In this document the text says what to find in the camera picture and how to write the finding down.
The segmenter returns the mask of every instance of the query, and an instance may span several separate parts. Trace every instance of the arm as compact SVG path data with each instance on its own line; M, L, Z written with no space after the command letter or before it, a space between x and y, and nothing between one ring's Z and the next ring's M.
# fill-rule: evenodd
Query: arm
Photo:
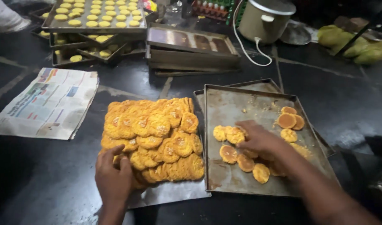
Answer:
M119 155L124 145L116 146L98 155L95 165L95 182L102 199L99 225L121 225L127 210L133 172L126 156L120 160L120 170L113 167L113 157Z
M382 224L376 217L346 194L334 181L300 156L280 137L255 121L237 122L247 131L246 141L238 147L272 154L284 172L299 187L313 219L319 224Z

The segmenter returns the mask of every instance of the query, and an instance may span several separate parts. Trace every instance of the pot lid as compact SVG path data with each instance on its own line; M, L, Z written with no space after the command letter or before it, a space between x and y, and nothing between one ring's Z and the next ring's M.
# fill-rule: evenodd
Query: pot lid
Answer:
M254 7L276 15L289 16L296 12L294 4L287 0L248 0Z

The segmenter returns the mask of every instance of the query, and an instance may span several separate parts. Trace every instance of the white power cord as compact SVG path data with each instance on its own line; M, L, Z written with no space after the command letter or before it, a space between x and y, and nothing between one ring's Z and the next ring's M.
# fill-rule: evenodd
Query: white power cord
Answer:
M263 52L259 49L258 44L259 44L259 41L260 41L261 39L258 38L258 37L255 37L255 38L254 38L255 43L256 43L256 49L258 49L258 52L259 52L260 54L262 54L264 57L266 57L266 58L268 58L268 59L270 60L270 62L269 62L268 64L265 64L265 65L258 64L257 62L253 61L253 60L249 57L249 55L247 54L247 52L246 52L245 49L244 49L244 45L241 43L241 40L240 40L240 38L238 37L237 31L235 30L235 19L236 19L235 16L236 16L236 14L238 13L238 8L240 7L240 5L241 5L241 3L242 3L243 1L244 1L244 0L241 0L241 1L239 2L237 8L235 8L235 11L234 11L234 15L233 15L233 29L234 29L234 34L235 34L235 36L237 37L238 42L240 43L241 48L242 48L244 54L245 54L245 55L247 56L247 58L249 59L249 61L251 61L253 64L255 64L255 65L257 65L257 66L268 66L268 65L270 65L270 64L272 63L273 60L272 60L272 58L270 58L268 55L266 55L265 53L263 53Z

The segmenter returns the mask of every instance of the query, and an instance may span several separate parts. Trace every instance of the rice cooker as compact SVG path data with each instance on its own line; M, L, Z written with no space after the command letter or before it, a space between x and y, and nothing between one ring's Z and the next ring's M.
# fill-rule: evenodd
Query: rice cooker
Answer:
M283 34L288 20L295 13L287 0L248 0L238 30L247 39L271 44Z

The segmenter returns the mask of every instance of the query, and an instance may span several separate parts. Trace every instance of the metal stand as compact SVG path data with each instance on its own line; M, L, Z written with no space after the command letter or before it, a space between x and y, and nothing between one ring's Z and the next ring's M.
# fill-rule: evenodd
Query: metal stand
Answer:
M382 10L377 13L373 19L371 19L369 21L369 23L364 26L364 28L362 28L335 56L340 56L342 54L344 54L344 52L349 49L353 43L356 41L356 39L358 39L365 31L367 31L370 27L372 26L375 26L376 25L376 22L382 18Z

